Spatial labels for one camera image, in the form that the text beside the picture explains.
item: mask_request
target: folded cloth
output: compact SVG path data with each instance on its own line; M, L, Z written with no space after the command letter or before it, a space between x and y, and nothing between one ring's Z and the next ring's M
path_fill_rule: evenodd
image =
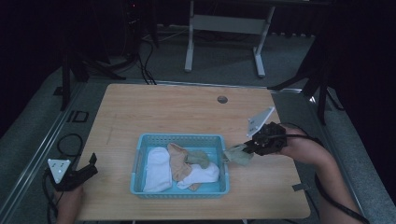
M148 153L144 192L161 192L172 187L169 153L164 147L155 147Z
M219 179L219 167L213 162L210 162L206 169L199 164L192 164L191 168L191 174L177 182L178 188L186 189L195 183L213 183Z

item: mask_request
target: hand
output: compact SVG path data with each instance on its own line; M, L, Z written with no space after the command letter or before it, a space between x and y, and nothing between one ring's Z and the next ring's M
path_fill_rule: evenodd
M299 129L284 127L286 134L305 133ZM280 154L289 156L296 161L315 165L317 168L329 163L334 163L332 155L318 143L301 137L288 137L288 146L280 150Z
M72 191L55 191L54 194L58 202L58 218L56 223L74 223L84 194L82 185Z

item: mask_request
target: black stand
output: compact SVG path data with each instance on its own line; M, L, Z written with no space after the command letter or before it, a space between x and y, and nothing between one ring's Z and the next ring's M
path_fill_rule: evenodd
M126 65L132 63L137 57L139 45L141 42L141 35L143 27L146 28L151 35L151 38L154 41L155 46L159 47L158 36L157 36L157 23L156 23L156 13L155 6L156 0L144 1L144 0L135 0L135 1L125 1L127 4L127 12L126 14L130 15L128 22L128 26L130 28L131 35L133 37L131 43L131 54L125 63L122 65ZM62 37L62 68L63 68L63 86L61 95L63 96L63 103L61 107L61 111L64 111L67 105L70 102L70 70L73 71L73 74L78 82L86 82L89 79L89 75L85 70L86 65L92 67L100 74L103 74L109 78L116 80L125 80L125 77L120 77L117 74L111 71L112 66L104 67L95 60L91 59L86 54L78 51L73 43L71 43L69 39L67 39L67 34L64 29L61 30Z
M324 110L329 78L334 67L338 66L339 55L347 48L348 39L351 38L349 34L351 25L346 24L354 21L354 14L350 13L350 9L356 9L356 7L332 5L328 19L306 54L296 76L276 86L268 87L268 90L280 91L297 81L308 78L302 94L312 97L319 89L318 118L323 125L326 125Z
M300 66L297 75L285 82L282 82L276 86L268 87L268 90L281 91L289 85L298 82L304 78L308 78L305 86L303 87L302 94L306 97L311 98L317 89L319 89L319 99L318 99L318 118L323 125L326 125L324 119L324 110L326 105L326 94L328 88L328 82L332 67L335 62L335 55L329 55L327 58L322 59L319 62L314 63L313 66L308 67L308 61L314 60L314 55L317 55L318 45L315 42L311 49L308 51L307 57L304 58L302 65Z
M70 70L73 71L75 78L79 82L88 81L89 75L85 70L85 64L88 64L92 68L96 69L101 74L107 77L118 80L125 80L125 77L120 77L117 74L111 72L109 69L103 67L101 64L91 60L89 57L82 53L75 52L70 49L70 45L67 41L64 41L64 54L62 58L62 107L61 111L64 111L70 102Z

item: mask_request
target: white object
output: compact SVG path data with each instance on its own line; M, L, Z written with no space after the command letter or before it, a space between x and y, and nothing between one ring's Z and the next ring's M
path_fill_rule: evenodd
M52 173L55 183L61 183L64 174L70 166L70 160L52 160L48 159L50 172Z
M172 187L170 156L164 147L155 147L148 153L144 192L161 192Z
M192 164L191 168L191 173L182 181L177 182L178 188L186 189L192 184L213 183L219 180L219 167L213 162L210 162L206 169L199 164Z
M264 125L265 121L271 116L272 112L274 112L275 108L270 106L268 109L262 111L260 114L248 119L247 125L247 137L253 136L256 132L258 132L262 125Z

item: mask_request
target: blue basket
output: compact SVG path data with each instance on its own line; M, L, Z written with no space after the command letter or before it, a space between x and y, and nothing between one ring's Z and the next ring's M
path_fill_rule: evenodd
M143 192L146 181L146 164L149 151L155 147L167 147L175 143L187 150L202 150L219 167L219 180L215 183L204 183L196 191L179 189L177 182L162 192ZM224 140L215 134L182 134L182 133L143 133L140 135L134 157L134 168L131 178L131 192L143 199L210 199L219 198L230 190L230 178L227 164L222 161Z

